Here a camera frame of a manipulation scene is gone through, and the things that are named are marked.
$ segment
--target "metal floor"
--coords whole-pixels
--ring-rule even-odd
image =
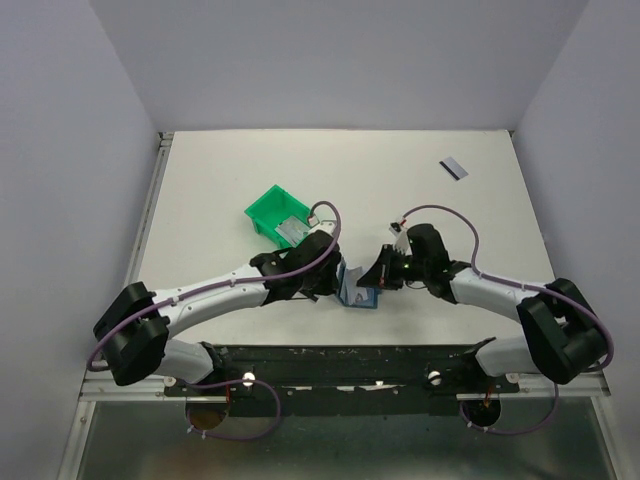
[[[503,401],[502,428],[537,422],[549,399]],[[261,428],[267,419],[231,419]],[[613,479],[591,400],[565,398],[554,422],[496,437],[458,417],[286,418],[271,436],[240,443],[187,434],[179,403],[98,403],[82,479]]]

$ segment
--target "small black object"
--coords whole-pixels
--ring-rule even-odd
[[[593,312],[578,287],[559,278],[546,286]],[[540,373],[566,385],[607,353],[607,344],[593,320],[545,293],[525,298],[517,307],[533,363]],[[558,324],[556,318],[566,320]]]
[[[125,318],[153,305],[152,297],[142,282],[125,287],[93,327],[96,339],[100,341]],[[131,385],[156,371],[169,338],[168,323],[168,317],[151,312],[145,321],[134,320],[106,343],[102,354],[117,385]]]
[[[479,427],[490,427],[495,424],[502,413],[500,400],[491,400],[487,405],[482,400],[467,400],[462,402],[462,408],[467,418]]]
[[[419,281],[435,297],[456,303],[450,282],[457,273],[468,268],[469,264],[449,258],[440,233],[429,223],[409,228],[407,237],[411,255],[398,252],[393,245],[383,245],[378,259],[358,280],[357,285],[398,290],[406,282]]]
[[[293,272],[317,259],[329,248],[332,241],[331,235],[319,230],[305,237],[294,248],[261,253],[252,258],[249,265],[258,268],[263,276]],[[265,282],[269,293],[263,305],[278,300],[290,300],[297,292],[311,299],[316,295],[333,295],[338,291],[336,272],[340,260],[340,247],[336,245],[325,261],[304,274]]]

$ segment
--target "small box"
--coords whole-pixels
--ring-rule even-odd
[[[278,185],[256,200],[246,213],[256,233],[264,235],[278,248],[295,247],[302,241],[309,227],[309,207],[298,201]]]

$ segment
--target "wire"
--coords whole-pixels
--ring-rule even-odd
[[[584,307],[583,305],[580,305],[575,300],[573,300],[573,299],[571,299],[571,298],[569,298],[569,297],[567,297],[565,295],[562,295],[561,293],[554,292],[553,290],[550,290],[548,288],[539,287],[538,285],[531,285],[531,284],[528,284],[528,283],[520,283],[520,282],[516,282],[514,280],[510,280],[508,278],[497,277],[495,275],[490,275],[488,273],[484,273],[484,272],[480,271],[480,269],[477,266],[478,250],[480,249],[480,235],[478,234],[478,230],[471,223],[471,221],[469,221],[469,219],[467,219],[467,217],[465,217],[461,213],[453,210],[452,208],[445,207],[443,205],[420,205],[418,207],[412,208],[407,213],[405,213],[402,217],[406,218],[409,215],[411,215],[412,213],[415,213],[418,210],[424,210],[424,209],[436,209],[436,210],[444,210],[445,212],[449,212],[449,213],[455,215],[456,217],[458,217],[464,223],[466,223],[467,226],[471,229],[471,232],[473,233],[473,238],[474,238],[474,242],[475,243],[474,243],[474,246],[473,246],[473,252],[471,253],[471,262],[470,263],[471,263],[471,268],[473,269],[473,272],[476,275],[478,275],[478,276],[480,276],[482,278],[485,278],[487,280],[490,280],[492,282],[500,283],[502,285],[507,285],[508,287],[524,288],[525,290],[530,290],[530,291],[538,292],[538,293],[544,293],[545,295],[549,295],[551,297],[557,298],[558,300],[561,300],[562,302],[570,305],[571,307],[575,308],[576,310],[580,311],[581,313],[583,313],[587,317],[589,317],[593,321],[593,323],[595,324],[595,326],[598,329],[598,331],[602,334],[602,336],[605,339],[605,342],[606,342],[606,345],[607,345],[607,356],[606,356],[606,358],[604,359],[604,361],[601,364],[597,364],[597,365],[595,365],[595,366],[593,366],[591,368],[588,368],[586,371],[587,372],[596,372],[596,371],[600,371],[600,370],[606,368],[607,366],[609,366],[609,364],[613,360],[613,353],[614,353],[613,338],[611,338],[611,334],[609,333],[609,330],[607,329],[607,327],[604,326],[602,321],[596,316],[595,313],[593,313],[591,310],[589,310],[588,308]]]
[[[549,411],[549,413],[547,413],[547,416],[544,417],[542,420],[540,420],[540,422],[538,422],[537,424],[533,425],[532,427],[524,428],[522,430],[500,430],[498,428],[487,428],[487,427],[481,427],[480,425],[476,425],[471,420],[469,420],[464,402],[460,402],[460,416],[465,421],[468,428],[473,428],[478,432],[488,433],[490,435],[502,435],[505,437],[515,437],[518,435],[526,435],[528,433],[533,433],[547,426],[549,423],[551,423],[551,421],[555,417],[556,412],[558,411],[558,405],[560,404],[560,401],[559,401],[560,391],[558,389],[557,383],[553,384],[553,391],[554,391],[553,406],[551,407],[551,410]]]
[[[239,383],[255,383],[258,384],[264,388],[266,388],[267,390],[269,390],[269,393],[271,393],[271,395],[273,396],[273,399],[276,401],[276,416],[275,419],[273,420],[273,422],[267,427],[265,428],[263,431],[261,431],[260,433],[256,433],[253,435],[241,435],[241,436],[232,436],[232,435],[226,435],[224,433],[214,433],[214,432],[210,432],[208,430],[199,430],[196,427],[193,426],[193,423],[191,423],[191,412],[189,410],[187,410],[187,421],[189,422],[189,432],[194,431],[196,433],[199,433],[200,435],[204,435],[205,437],[209,437],[209,438],[217,438],[220,440],[234,440],[237,442],[248,442],[251,440],[258,440],[259,438],[263,438],[266,437],[267,435],[269,435],[271,432],[273,432],[275,430],[275,428],[280,425],[280,422],[282,421],[282,404],[280,403],[280,397],[278,397],[278,392],[276,392],[276,390],[269,385],[267,382],[263,382],[262,380],[245,380],[245,379],[239,379],[239,380],[229,380],[226,382],[220,382],[220,383],[210,383],[207,385],[193,385],[193,384],[188,384],[191,388],[194,389],[198,389],[198,390],[208,390],[211,388],[220,388],[220,387],[227,387],[230,385],[238,385]]]
[[[314,261],[310,262],[309,264],[307,264],[304,267],[301,267],[301,268],[299,268],[297,270],[293,270],[291,272],[286,272],[286,273],[281,273],[281,274],[278,274],[278,275],[268,275],[268,276],[264,276],[264,277],[238,278],[238,279],[235,279],[235,282],[233,280],[223,280],[221,282],[214,282],[214,283],[210,283],[208,285],[203,285],[202,287],[194,288],[193,290],[190,290],[190,291],[185,292],[185,293],[183,293],[181,295],[178,295],[178,301],[181,302],[181,301],[186,300],[187,298],[191,298],[191,297],[193,297],[195,295],[199,295],[201,293],[208,292],[208,291],[215,290],[217,288],[222,288],[222,287],[229,287],[229,286],[243,284],[243,283],[258,283],[258,282],[259,283],[264,283],[264,282],[270,282],[270,281],[274,281],[274,280],[284,280],[285,278],[291,278],[291,277],[295,277],[297,275],[300,275],[302,273],[305,273],[305,272],[311,270],[312,268],[316,267],[317,265],[321,264],[329,255],[331,255],[331,252],[333,252],[333,249],[338,244],[338,238],[340,237],[340,232],[342,230],[342,219],[340,217],[340,213],[338,212],[338,209],[335,207],[335,205],[333,205],[331,202],[328,202],[326,200],[321,200],[319,202],[316,202],[311,207],[311,212],[309,214],[309,217],[313,216],[315,210],[321,205],[325,205],[325,206],[329,207],[333,211],[333,214],[336,217],[336,227],[335,227],[335,230],[333,232],[333,239],[331,240],[331,243],[327,247],[327,250],[325,252],[323,252],[322,255],[320,255]],[[98,353],[100,353],[100,351],[102,351],[102,349],[109,342],[109,340],[111,340],[118,332],[120,332],[124,328],[126,328],[127,325],[129,325],[130,323],[140,319],[141,317],[144,317],[145,315],[148,315],[151,312],[154,312],[154,311],[157,311],[157,310],[159,310],[161,308],[164,308],[164,307],[167,307],[169,305],[172,305],[174,303],[174,301],[175,301],[174,299],[168,298],[168,299],[166,299],[166,300],[164,300],[162,302],[158,302],[156,304],[150,305],[150,306],[148,306],[146,308],[143,308],[139,312],[136,312],[136,313],[133,313],[133,314],[129,315],[122,322],[120,322],[118,325],[113,327],[113,329],[111,329],[104,337],[102,337],[100,339],[100,341],[96,344],[95,348],[93,349],[93,351],[89,355],[89,358],[87,359],[87,364],[86,364],[87,370],[89,370],[90,372],[104,372],[106,370],[109,370],[109,366],[108,365],[99,366],[99,365],[94,365],[93,364],[96,356],[98,355]]]

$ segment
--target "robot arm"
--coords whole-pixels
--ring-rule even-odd
[[[423,282],[438,298],[480,307],[520,323],[523,336],[488,339],[479,346],[475,361],[484,374],[542,373],[566,384],[607,354],[606,339],[593,320],[544,293],[555,292],[592,311],[569,280],[529,283],[527,289],[497,283],[476,273],[470,264],[451,260],[433,225],[419,224],[407,230],[395,223],[392,229],[399,240],[406,236],[411,254],[399,248],[402,242],[384,245],[358,286],[397,290],[407,283]],[[532,286],[540,291],[532,291]],[[559,324],[556,318],[564,318],[565,323]]]
[[[93,329],[116,384],[130,385],[154,373],[196,383],[213,371],[215,355],[202,344],[172,339],[178,333],[297,293],[310,299],[335,293],[342,258],[332,236],[335,226],[322,222],[295,248],[257,255],[227,275],[194,285],[154,292],[142,282],[127,286]]]

